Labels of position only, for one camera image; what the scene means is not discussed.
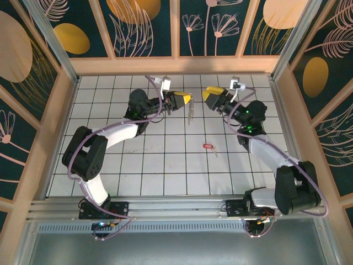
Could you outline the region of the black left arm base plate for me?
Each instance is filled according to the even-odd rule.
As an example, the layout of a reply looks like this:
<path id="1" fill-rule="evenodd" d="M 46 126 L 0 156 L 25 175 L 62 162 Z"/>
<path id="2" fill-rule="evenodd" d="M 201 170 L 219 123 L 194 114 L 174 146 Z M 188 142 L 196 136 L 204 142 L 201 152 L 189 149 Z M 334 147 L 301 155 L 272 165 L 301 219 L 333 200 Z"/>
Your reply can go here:
<path id="1" fill-rule="evenodd" d="M 85 198 L 78 203 L 79 214 L 78 218 L 80 220 L 94 220 L 94 219 L 115 219 L 116 216 L 108 215 L 97 209 L 91 202 L 87 201 Z M 108 198 L 101 207 L 106 211 L 112 212 L 114 214 L 127 216 L 129 212 L 128 202 L 112 202 L 111 198 Z"/>

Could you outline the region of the slotted metal vent strip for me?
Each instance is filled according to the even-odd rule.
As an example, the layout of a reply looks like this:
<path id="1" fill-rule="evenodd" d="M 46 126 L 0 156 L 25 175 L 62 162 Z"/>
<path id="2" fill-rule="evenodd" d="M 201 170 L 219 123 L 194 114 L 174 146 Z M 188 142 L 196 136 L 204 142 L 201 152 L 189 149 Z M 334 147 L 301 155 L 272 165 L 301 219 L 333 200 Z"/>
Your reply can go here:
<path id="1" fill-rule="evenodd" d="M 96 223 L 43 223 L 38 226 L 38 234 L 92 234 Z M 244 221 L 179 221 L 179 222 L 132 222 L 123 229 L 123 233 L 144 232 L 243 232 Z M 289 219 L 276 221 L 271 231 L 315 231 L 315 222 L 311 219 Z"/>

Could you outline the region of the grey metal sheet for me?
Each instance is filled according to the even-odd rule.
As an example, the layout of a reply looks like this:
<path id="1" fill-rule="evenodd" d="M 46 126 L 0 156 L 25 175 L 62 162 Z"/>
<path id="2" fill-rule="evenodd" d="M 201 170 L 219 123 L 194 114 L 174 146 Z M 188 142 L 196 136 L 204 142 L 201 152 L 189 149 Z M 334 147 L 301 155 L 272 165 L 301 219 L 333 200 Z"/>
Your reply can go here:
<path id="1" fill-rule="evenodd" d="M 38 234 L 25 227 L 13 265 L 347 265 L 325 220 L 315 231 L 123 233 L 106 241 L 92 234 Z"/>

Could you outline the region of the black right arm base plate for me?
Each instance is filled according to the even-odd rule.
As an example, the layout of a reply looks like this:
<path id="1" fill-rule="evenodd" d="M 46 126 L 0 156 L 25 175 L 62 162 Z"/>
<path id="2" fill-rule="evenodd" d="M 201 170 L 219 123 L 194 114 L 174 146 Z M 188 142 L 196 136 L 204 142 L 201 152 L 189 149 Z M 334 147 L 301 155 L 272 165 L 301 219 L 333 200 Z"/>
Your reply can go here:
<path id="1" fill-rule="evenodd" d="M 221 206 L 221 212 L 228 217 L 263 219 L 275 214 L 275 209 L 266 206 L 255 206 L 251 200 L 226 200 Z"/>

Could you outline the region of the aluminium corner post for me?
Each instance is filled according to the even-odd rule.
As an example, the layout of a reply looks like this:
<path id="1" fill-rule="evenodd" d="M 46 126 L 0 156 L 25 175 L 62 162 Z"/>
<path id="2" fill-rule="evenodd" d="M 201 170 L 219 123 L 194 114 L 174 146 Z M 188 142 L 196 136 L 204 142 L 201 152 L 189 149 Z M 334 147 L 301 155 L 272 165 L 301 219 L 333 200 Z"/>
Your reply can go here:
<path id="1" fill-rule="evenodd" d="M 284 48 L 280 53 L 278 62 L 276 63 L 274 70 L 271 73 L 270 81 L 276 82 L 281 76 L 283 70 L 287 66 L 289 59 L 294 53 L 299 42 L 302 40 L 304 34 L 307 32 L 309 25 L 315 15 L 318 12 L 318 9 L 322 3 L 322 0 L 309 0 L 306 4 L 297 24 L 290 33 L 290 36 L 285 43 Z"/>
<path id="2" fill-rule="evenodd" d="M 51 22 L 59 22 L 69 10 L 68 0 L 20 0 L 26 7 L 34 24 L 42 33 L 44 40 L 54 52 L 70 80 L 77 84 L 78 76 L 67 52 L 64 50 Z"/>

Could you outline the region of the aluminium front rail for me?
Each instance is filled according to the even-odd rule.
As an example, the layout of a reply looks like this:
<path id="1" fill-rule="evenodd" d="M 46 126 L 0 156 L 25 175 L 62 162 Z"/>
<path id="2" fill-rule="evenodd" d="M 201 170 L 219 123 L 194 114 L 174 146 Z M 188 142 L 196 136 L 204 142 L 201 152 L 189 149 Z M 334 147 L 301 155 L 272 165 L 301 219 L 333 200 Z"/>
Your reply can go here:
<path id="1" fill-rule="evenodd" d="M 135 196 L 114 197 L 112 202 L 128 202 L 134 221 L 225 220 L 226 200 L 241 195 Z M 27 222 L 76 221 L 80 197 L 49 197 L 31 202 Z"/>

